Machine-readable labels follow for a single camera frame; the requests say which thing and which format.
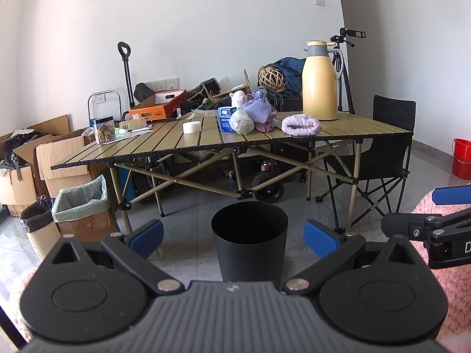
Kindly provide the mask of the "purple fluffy headband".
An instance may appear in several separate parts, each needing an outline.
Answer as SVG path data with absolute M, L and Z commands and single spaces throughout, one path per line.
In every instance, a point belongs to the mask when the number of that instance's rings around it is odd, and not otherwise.
M 320 121 L 307 114 L 291 115 L 282 121 L 282 131 L 290 136 L 317 136 L 321 130 Z

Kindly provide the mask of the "purple drawstring fabric pouch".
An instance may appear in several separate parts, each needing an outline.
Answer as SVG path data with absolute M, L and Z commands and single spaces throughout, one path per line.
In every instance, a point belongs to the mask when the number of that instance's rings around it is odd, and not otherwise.
M 249 94 L 248 101 L 240 108 L 248 114 L 258 131 L 267 133 L 275 129 L 273 120 L 278 112 L 269 102 L 264 87 L 259 87 L 256 92 Z

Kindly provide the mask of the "iridescent plastic bag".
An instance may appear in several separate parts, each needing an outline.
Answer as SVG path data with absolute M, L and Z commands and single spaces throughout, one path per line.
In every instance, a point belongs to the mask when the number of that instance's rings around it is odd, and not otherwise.
M 249 134 L 255 129 L 253 120 L 248 116 L 246 111 L 236 109 L 229 119 L 230 128 L 241 136 Z

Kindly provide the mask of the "blue handkerchief tissue pack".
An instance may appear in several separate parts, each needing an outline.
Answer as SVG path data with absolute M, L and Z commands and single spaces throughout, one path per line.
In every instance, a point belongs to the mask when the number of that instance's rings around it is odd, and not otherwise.
M 236 107 L 219 107 L 218 108 L 218 118 L 220 122 L 220 130 L 222 132 L 234 132 L 229 124 L 232 114 L 237 110 Z

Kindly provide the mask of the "black round trash bin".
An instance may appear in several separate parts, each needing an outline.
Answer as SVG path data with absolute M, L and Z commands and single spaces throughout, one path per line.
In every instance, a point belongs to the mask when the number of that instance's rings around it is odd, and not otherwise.
M 269 281 L 281 286 L 287 214 L 264 202 L 237 202 L 211 220 L 215 249 L 224 281 Z

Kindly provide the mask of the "red plastic bucket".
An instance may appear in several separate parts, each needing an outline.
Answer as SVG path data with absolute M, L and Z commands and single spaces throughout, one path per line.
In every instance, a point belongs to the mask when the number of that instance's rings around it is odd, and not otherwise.
M 471 142 L 466 139 L 453 140 L 452 173 L 463 180 L 471 180 Z

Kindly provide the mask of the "cardboard box with green liner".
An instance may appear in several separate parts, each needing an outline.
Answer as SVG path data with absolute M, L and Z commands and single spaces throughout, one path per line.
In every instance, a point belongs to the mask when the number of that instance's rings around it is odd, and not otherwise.
M 62 234 L 73 234 L 80 242 L 99 242 L 118 232 L 105 177 L 61 189 L 51 210 Z

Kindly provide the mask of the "black folding chair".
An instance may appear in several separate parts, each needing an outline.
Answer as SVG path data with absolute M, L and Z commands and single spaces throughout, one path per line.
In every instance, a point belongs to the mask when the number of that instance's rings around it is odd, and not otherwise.
M 351 126 L 345 130 L 353 140 L 351 155 L 330 154 L 323 157 L 328 190 L 314 198 L 322 202 L 331 198 L 334 231 L 341 234 L 362 220 L 371 211 L 386 214 L 378 207 L 385 202 L 387 210 L 400 210 L 412 149 L 417 104 L 413 100 L 397 100 L 376 95 L 371 119 L 339 113 Z M 334 191 L 342 185 L 351 187 L 347 224 L 342 227 Z

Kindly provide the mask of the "khaki folding camping table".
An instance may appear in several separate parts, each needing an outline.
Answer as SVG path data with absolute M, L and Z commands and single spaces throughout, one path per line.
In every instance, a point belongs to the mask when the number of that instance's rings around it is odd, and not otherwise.
M 158 194 L 173 184 L 245 200 L 304 170 L 308 176 L 323 174 L 351 186 L 349 210 L 344 227 L 350 230 L 357 223 L 357 219 L 354 218 L 355 198 L 361 191 L 359 189 L 360 169 L 366 163 L 361 154 L 363 142 L 367 139 L 390 141 L 395 137 L 411 141 L 413 137 L 413 133 L 404 127 L 396 127 L 346 112 L 340 113 L 337 120 L 323 121 L 321 131 L 316 136 L 289 136 L 278 128 L 268 133 L 252 131 L 247 135 L 239 135 L 222 131 L 214 116 L 200 118 L 201 130 L 197 133 L 185 134 L 184 124 L 193 122 L 195 118 L 189 116 L 156 124 L 149 132 L 129 139 L 113 141 L 107 145 L 89 144 L 63 161 L 55 163 L 51 168 L 60 170 L 106 163 L 112 176 L 118 207 L 127 228 L 131 226 L 128 212 L 134 203 Z M 188 158 L 196 151 L 208 151 L 209 155 L 197 160 L 195 166 L 187 171 L 176 176 L 154 171 L 158 163 L 164 162 L 173 155 Z M 257 183 L 251 188 L 245 188 L 240 184 L 234 192 L 189 180 L 192 174 L 224 158 L 230 158 L 234 168 L 238 169 L 240 167 L 238 157 L 246 153 L 287 163 L 292 168 L 275 175 L 266 182 Z M 119 182 L 119 169 L 126 169 L 129 174 L 143 174 L 157 179 L 159 184 L 131 201 L 126 201 L 127 187 Z

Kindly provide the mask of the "clear jar with snacks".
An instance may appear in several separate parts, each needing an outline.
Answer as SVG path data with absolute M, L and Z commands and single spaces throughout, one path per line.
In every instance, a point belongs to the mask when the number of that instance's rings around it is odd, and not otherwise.
M 93 119 L 93 130 L 97 144 L 106 144 L 116 138 L 112 116 Z

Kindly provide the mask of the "large open cardboard box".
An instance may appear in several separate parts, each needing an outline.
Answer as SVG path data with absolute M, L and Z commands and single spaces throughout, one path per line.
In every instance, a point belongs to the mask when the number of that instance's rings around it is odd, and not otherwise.
M 59 190 L 75 187 L 99 176 L 96 167 L 51 169 L 94 138 L 72 131 L 67 115 L 30 125 L 1 136 L 1 204 L 18 217 L 40 196 L 54 198 Z

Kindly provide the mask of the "white yellow alpaca plush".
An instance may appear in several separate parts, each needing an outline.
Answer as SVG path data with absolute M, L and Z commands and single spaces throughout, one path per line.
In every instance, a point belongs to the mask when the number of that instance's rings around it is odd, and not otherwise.
M 236 109 L 240 108 L 248 101 L 246 93 L 242 90 L 230 92 L 229 97 L 231 98 L 231 106 Z

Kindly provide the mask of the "woven rattan ball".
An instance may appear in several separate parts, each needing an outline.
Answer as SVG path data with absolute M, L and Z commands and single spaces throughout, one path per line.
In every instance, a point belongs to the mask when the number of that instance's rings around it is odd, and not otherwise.
M 267 91 L 271 92 L 283 92 L 287 87 L 282 71 L 271 65 L 259 68 L 257 81 L 259 87 L 264 87 Z

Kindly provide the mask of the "dark blue fabric bag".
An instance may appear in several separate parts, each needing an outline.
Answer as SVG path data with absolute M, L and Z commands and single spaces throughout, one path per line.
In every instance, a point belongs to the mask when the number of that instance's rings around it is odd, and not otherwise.
M 289 96 L 301 96 L 302 94 L 302 73 L 304 69 L 305 58 L 295 58 L 287 56 L 278 61 L 268 64 L 277 68 L 284 76 L 286 81 L 286 92 Z

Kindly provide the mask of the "white wall socket strip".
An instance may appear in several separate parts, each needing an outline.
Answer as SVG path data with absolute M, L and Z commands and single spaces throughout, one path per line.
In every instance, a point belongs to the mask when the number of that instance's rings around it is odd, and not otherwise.
M 180 82 L 178 77 L 170 77 L 166 79 L 148 81 L 145 82 L 145 84 L 154 92 L 178 90 L 180 88 Z

